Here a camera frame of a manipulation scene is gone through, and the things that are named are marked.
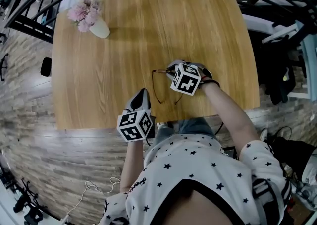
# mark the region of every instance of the skin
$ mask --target skin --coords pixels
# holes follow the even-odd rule
[[[217,84],[207,83],[201,86],[222,122],[229,130],[237,153],[259,136],[246,113],[223,92]],[[121,175],[120,191],[129,191],[143,170],[143,144],[135,141],[128,144],[127,155]],[[188,198],[180,197],[167,214],[164,225],[171,224],[232,224],[229,218],[210,200],[193,191]]]

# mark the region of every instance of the white cable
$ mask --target white cable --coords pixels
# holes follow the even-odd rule
[[[113,178],[117,179],[118,181],[117,181],[117,182],[112,182],[111,180],[112,180]],[[98,190],[98,187],[97,187],[95,184],[91,183],[90,181],[86,181],[86,182],[85,182],[86,189],[84,190],[83,194],[81,195],[80,201],[78,202],[78,204],[77,204],[73,209],[71,209],[70,211],[68,211],[68,213],[67,213],[66,215],[68,215],[71,211],[73,211],[74,209],[76,209],[76,208],[78,207],[78,205],[80,204],[80,202],[83,200],[84,194],[85,194],[85,192],[87,191],[87,189],[90,190],[90,191],[98,191],[98,192],[100,192],[100,193],[102,193],[102,194],[111,193],[111,192],[113,192],[113,187],[114,187],[116,184],[121,183],[121,180],[120,180],[119,178],[117,178],[117,177],[111,177],[111,178],[110,178],[110,182],[112,183],[112,189],[111,189],[111,191],[109,191],[109,192],[102,192],[102,191],[99,191],[99,190]]]

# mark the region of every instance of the star print shirt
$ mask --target star print shirt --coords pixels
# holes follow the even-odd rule
[[[129,192],[106,199],[99,224],[149,225],[162,217],[164,209],[168,211],[175,193],[191,189],[217,205],[234,224],[258,225],[261,218],[253,196],[258,179],[282,197],[276,205],[281,220],[291,188],[266,143],[248,143],[238,161],[225,155],[214,138],[175,134],[147,153],[144,169]]]

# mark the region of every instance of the forearm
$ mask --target forearm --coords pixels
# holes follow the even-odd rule
[[[230,132],[238,154],[245,144],[259,139],[246,113],[218,85],[214,83],[204,84],[202,90]]]
[[[133,141],[128,144],[121,174],[120,192],[129,191],[143,170],[143,142]]]

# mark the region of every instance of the blue denim pants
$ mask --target blue denim pants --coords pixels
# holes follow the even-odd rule
[[[174,133],[175,133],[175,130],[173,128],[170,128],[167,125],[163,125],[158,130],[153,146],[169,138]],[[203,117],[179,121],[179,134],[192,134],[192,133],[207,135],[216,139],[215,134],[213,133],[212,129],[209,127],[209,125],[207,124],[206,120]]]

